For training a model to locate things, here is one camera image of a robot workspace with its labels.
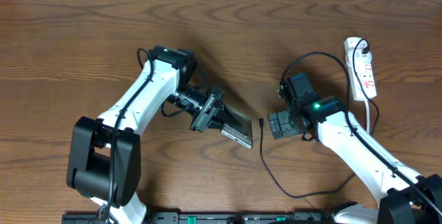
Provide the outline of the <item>gold Galaxy smartphone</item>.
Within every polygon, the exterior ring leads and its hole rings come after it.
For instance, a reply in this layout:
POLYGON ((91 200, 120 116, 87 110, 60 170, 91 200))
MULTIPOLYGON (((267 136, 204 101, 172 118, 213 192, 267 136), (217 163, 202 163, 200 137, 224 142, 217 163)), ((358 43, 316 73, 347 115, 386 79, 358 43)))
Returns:
POLYGON ((238 112, 235 109, 233 109, 233 112, 238 114, 238 117, 241 121, 240 125, 223 123, 220 133, 241 144, 243 147, 246 147, 247 149, 252 149, 253 131, 251 118, 247 117, 243 113, 238 112))

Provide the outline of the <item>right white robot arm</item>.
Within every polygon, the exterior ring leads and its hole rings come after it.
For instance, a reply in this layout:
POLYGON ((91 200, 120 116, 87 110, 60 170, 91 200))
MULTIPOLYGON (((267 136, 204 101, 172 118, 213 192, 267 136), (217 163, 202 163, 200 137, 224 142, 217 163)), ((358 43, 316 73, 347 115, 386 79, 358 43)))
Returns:
POLYGON ((440 223, 441 177, 425 177, 403 164, 358 123, 336 97, 322 98, 306 73, 283 79, 279 94, 288 108, 269 115, 275 139, 311 134, 362 180, 376 209, 358 203, 336 210, 335 223, 440 223))

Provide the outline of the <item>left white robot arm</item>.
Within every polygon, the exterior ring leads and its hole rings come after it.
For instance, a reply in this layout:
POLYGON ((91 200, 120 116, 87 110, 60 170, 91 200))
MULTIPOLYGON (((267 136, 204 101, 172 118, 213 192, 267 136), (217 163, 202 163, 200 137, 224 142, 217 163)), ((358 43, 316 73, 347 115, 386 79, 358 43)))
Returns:
POLYGON ((99 205, 95 215, 65 214, 63 223, 143 223, 147 207, 139 199, 141 137, 166 102, 192 116, 190 129, 220 133, 250 149, 251 122, 229 108, 222 90, 203 93, 189 85, 198 65, 185 49, 139 48, 142 72, 107 111, 81 117, 73 128, 66 183, 99 205))

